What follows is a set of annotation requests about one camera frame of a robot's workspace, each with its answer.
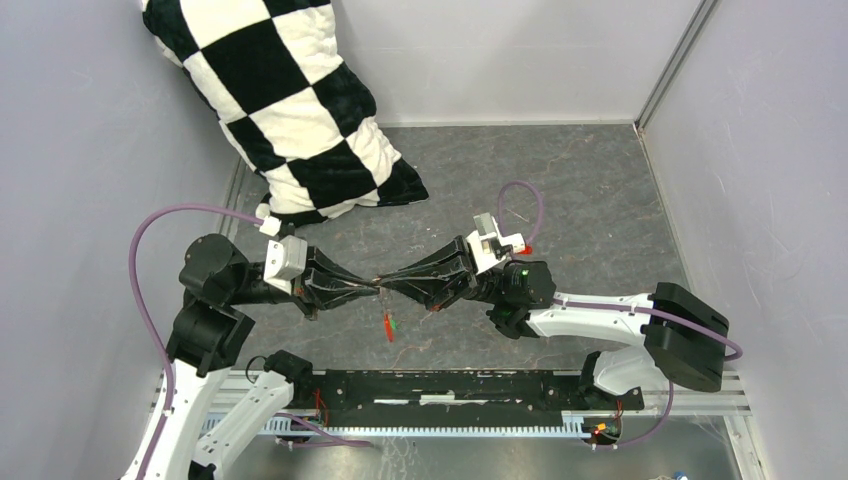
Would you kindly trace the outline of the silver keyring with red tool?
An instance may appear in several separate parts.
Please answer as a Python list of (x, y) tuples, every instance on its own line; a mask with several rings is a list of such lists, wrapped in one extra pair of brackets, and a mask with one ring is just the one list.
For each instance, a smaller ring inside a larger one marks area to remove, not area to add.
[(379, 286), (378, 299), (383, 311), (383, 324), (387, 340), (389, 343), (393, 343), (395, 341), (395, 330), (390, 326), (390, 320), (393, 320), (393, 316), (389, 308), (389, 290), (383, 286)]

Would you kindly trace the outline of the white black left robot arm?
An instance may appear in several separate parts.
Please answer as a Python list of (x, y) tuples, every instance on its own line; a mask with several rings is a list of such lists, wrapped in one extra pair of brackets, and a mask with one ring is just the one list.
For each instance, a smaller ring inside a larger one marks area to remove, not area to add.
[(255, 325), (238, 306), (292, 303), (313, 316), (379, 292), (294, 236), (270, 240), (259, 262), (222, 235), (201, 237), (186, 251), (179, 281), (184, 300), (172, 332), (168, 339), (152, 335), (164, 359), (164, 379), (127, 479), (225, 479), (269, 421), (282, 417), (285, 407), (312, 399), (311, 364), (278, 351), (266, 357), (247, 394), (208, 433), (202, 431)]

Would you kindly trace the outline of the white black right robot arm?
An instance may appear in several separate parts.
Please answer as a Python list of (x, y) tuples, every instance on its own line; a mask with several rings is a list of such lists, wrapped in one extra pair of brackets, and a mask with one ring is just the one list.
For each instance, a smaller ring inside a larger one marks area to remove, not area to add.
[(376, 282), (433, 312), (458, 300), (485, 303), (495, 329), (510, 339), (565, 336), (621, 344), (584, 363), (577, 392), (591, 408), (666, 382), (698, 392), (721, 390), (725, 363), (740, 351), (727, 337), (728, 320), (715, 309), (668, 282), (652, 293), (566, 294), (558, 291), (546, 262), (524, 259), (529, 250), (519, 234), (471, 233)]

